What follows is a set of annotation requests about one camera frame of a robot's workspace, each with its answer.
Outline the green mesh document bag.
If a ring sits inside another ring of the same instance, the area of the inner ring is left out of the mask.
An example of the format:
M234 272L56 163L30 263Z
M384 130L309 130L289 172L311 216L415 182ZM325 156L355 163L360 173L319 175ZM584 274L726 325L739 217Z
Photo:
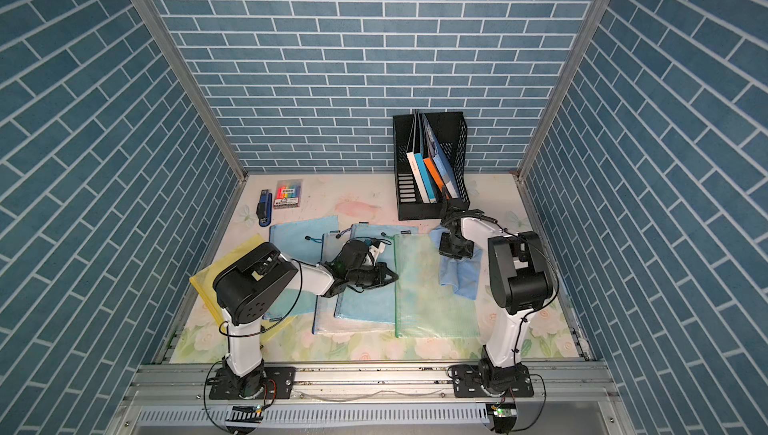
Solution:
M475 301L457 296L438 280L438 229L394 239L400 270L395 284L395 334L399 338L475 338Z

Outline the light blue cleaning cloth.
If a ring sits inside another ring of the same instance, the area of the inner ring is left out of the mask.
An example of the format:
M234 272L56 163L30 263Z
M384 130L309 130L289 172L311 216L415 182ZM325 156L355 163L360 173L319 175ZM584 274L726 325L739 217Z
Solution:
M483 251L477 244L470 258L454 259L439 254L440 285L451 287L455 295L474 301L478 292L482 255Z

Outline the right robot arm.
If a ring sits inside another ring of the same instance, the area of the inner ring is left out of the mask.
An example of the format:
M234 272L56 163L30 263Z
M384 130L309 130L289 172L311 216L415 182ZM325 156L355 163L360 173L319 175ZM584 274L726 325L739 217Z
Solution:
M479 209L443 193L439 253L470 260L477 248L488 261L491 295L500 309L484 347L479 371L488 383L512 379L522 370L520 351L534 315L555 297L548 259L539 236L513 233Z

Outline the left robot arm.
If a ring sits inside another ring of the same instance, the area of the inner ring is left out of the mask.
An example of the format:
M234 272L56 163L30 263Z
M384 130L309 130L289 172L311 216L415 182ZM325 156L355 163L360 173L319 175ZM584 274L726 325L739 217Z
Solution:
M388 287L398 274L379 259L386 242L349 240L329 262L310 264L264 242L221 271L212 283L224 315L220 333L228 340L225 366L238 378L263 370L263 315L287 289L331 298Z

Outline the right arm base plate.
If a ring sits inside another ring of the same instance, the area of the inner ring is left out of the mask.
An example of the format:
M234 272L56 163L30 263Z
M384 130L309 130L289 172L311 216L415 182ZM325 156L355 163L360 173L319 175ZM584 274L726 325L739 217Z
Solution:
M450 366L446 374L456 398L534 396L530 372L522 363L506 368L457 364Z

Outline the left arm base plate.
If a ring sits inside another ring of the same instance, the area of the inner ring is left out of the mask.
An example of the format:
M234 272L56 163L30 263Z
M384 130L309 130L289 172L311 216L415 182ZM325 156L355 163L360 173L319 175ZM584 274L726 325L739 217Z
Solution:
M257 367L252 373L238 377L224 365L208 377L212 400L272 400L288 399L296 376L296 368L290 366Z

